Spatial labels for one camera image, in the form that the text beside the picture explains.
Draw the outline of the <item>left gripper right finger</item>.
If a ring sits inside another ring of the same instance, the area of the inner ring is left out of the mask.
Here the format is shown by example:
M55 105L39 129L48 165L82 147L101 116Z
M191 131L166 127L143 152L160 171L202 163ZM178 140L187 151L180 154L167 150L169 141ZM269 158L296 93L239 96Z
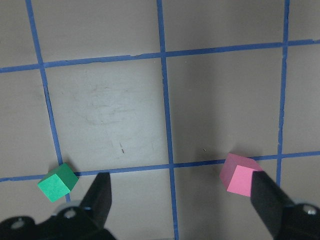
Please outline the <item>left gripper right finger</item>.
M285 209L295 203L264 171L252 173L250 201L273 238L282 229Z

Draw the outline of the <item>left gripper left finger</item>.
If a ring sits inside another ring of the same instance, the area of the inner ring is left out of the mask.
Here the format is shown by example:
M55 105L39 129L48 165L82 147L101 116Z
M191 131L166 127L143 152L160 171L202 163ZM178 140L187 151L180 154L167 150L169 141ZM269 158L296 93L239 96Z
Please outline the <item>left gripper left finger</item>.
M79 207L99 228L104 228L111 206L111 176L109 172L100 172L96 175Z

